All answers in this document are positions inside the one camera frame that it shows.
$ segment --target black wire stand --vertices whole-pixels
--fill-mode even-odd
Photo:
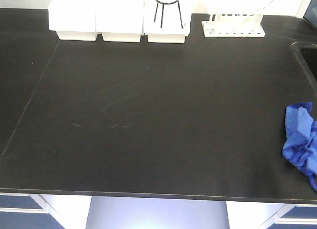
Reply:
[[[169,4],[174,4],[174,3],[177,3],[178,4],[178,12],[179,12],[179,19],[180,19],[180,23],[181,23],[181,27],[183,27],[183,20],[182,20],[182,14],[180,12],[180,5],[179,5],[179,0],[175,0],[173,2],[161,2],[159,0],[156,0],[157,2],[157,8],[155,10],[155,16],[154,16],[154,22],[156,21],[156,18],[157,18],[157,13],[158,13],[158,7],[159,7],[159,3],[162,4],[162,16],[160,18],[160,27],[162,28],[163,26],[163,16],[164,16],[164,5],[169,5]]]

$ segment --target black lab countertop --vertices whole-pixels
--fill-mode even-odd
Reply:
[[[0,191],[317,203],[281,155],[286,106],[317,108],[291,49],[317,31],[204,38],[208,18],[185,44],[60,41],[46,10],[0,9]]]

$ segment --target blue cabinet door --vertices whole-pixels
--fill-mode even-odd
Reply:
[[[282,218],[317,219],[317,207],[295,207],[284,214]]]
[[[0,212],[1,229],[64,229],[50,214]]]
[[[30,196],[0,195],[0,208],[43,209]]]
[[[317,225],[273,224],[268,229],[317,229]]]

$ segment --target cabinet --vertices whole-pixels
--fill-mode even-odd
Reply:
[[[91,196],[0,193],[1,229],[85,229]]]
[[[230,229],[317,229],[317,205],[227,202]]]

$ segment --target sink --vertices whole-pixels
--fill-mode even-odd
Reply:
[[[317,44],[295,42],[292,49],[309,83],[317,94]]]

